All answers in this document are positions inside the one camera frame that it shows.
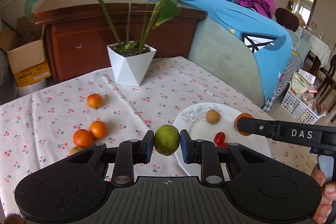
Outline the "left hand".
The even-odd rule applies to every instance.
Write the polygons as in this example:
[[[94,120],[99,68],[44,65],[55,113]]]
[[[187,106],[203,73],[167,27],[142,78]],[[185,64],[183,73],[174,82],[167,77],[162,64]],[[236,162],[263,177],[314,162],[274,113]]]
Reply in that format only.
[[[5,218],[4,224],[26,224],[26,221],[18,214],[9,214]]]

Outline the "right hand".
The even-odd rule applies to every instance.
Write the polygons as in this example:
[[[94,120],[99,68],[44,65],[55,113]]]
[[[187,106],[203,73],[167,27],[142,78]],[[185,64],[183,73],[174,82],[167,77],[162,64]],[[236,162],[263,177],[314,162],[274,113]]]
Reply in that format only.
[[[313,220],[316,223],[323,224],[327,221],[327,217],[333,210],[332,203],[335,201],[335,182],[327,184],[325,174],[319,169],[318,165],[313,168],[311,176],[322,188],[321,202],[315,212]]]

